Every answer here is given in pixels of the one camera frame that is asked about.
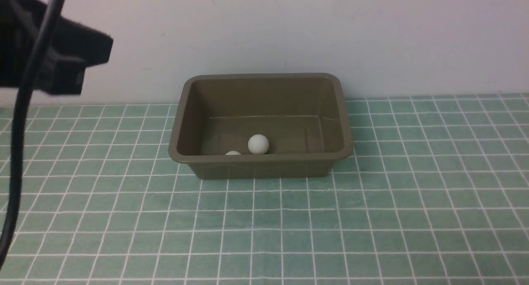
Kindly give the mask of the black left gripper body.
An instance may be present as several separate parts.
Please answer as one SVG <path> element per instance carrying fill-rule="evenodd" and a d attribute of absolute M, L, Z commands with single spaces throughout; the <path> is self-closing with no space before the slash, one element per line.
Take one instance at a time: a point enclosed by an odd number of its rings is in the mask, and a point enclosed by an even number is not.
<path fill-rule="evenodd" d="M 32 73 L 33 89 L 78 96 L 85 70 L 109 61 L 112 37 L 62 17 L 64 2 L 1 0 L 1 87 L 18 89 Z"/>

